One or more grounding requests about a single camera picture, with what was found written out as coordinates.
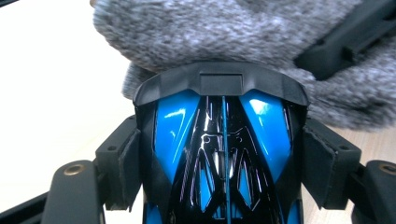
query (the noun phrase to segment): gray cloth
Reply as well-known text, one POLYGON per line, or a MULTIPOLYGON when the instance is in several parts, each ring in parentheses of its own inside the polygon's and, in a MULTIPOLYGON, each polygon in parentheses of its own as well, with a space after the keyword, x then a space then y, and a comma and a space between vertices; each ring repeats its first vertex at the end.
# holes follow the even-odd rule
POLYGON ((259 63, 295 78, 309 116, 372 130, 396 119, 396 37, 370 49, 357 66, 325 81, 293 59, 340 23, 361 0, 97 0, 94 25, 131 60, 123 93, 146 79, 201 60, 259 63))

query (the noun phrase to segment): fuzzy gray fabric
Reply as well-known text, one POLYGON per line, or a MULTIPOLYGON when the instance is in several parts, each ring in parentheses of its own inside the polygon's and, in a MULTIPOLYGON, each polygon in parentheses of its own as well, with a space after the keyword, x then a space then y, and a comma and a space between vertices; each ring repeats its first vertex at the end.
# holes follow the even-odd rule
POLYGON ((357 66, 316 81, 293 59, 326 35, 362 0, 97 0, 94 26, 131 60, 123 93, 146 79, 201 60, 259 63, 295 78, 307 91, 309 116, 351 129, 396 120, 396 37, 357 66))

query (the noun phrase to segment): table surface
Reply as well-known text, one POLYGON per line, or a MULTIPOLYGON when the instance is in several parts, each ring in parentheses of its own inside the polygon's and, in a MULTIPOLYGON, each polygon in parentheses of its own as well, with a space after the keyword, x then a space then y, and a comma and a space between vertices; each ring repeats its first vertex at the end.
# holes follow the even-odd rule
MULTIPOLYGON (((0 212, 47 191, 54 171, 94 151, 134 113, 120 93, 128 61, 92 26, 88 1, 29 0, 0 8, 0 212)), ((337 130, 360 147, 361 162, 396 161, 396 128, 337 130)), ((142 193, 131 214, 141 223, 142 193)), ((350 223, 346 211, 318 210, 304 191, 305 223, 350 223)))

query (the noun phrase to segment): black clip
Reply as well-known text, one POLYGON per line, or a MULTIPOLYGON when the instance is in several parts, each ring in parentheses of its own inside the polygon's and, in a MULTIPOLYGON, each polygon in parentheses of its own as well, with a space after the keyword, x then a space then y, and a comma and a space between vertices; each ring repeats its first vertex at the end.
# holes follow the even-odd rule
POLYGON ((366 0, 294 63, 324 80, 356 64, 382 36, 396 31, 396 1, 366 0))

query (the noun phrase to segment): gray towel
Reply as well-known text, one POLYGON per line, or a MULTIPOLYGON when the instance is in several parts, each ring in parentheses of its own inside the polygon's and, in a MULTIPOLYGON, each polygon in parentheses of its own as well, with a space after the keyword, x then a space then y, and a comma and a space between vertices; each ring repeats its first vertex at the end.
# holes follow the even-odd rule
POLYGON ((131 60, 123 94, 146 79, 201 60, 259 63, 301 82, 309 116, 372 130, 396 119, 396 36, 362 62, 316 81, 293 59, 330 32, 361 0, 97 0, 94 25, 131 60))

